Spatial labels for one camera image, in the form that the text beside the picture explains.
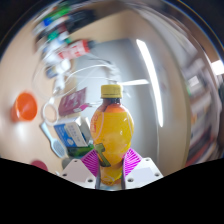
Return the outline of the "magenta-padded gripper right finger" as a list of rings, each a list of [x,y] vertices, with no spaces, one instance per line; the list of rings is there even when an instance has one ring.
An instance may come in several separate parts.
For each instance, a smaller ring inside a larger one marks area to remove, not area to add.
[[[136,189],[157,181],[163,177],[150,157],[141,157],[130,148],[122,164],[122,188]]]

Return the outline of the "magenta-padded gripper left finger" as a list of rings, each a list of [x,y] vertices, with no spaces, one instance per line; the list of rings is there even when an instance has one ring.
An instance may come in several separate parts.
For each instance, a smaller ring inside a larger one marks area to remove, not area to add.
[[[60,176],[78,186],[98,189],[100,187],[100,166],[95,150],[81,159],[71,160]]]

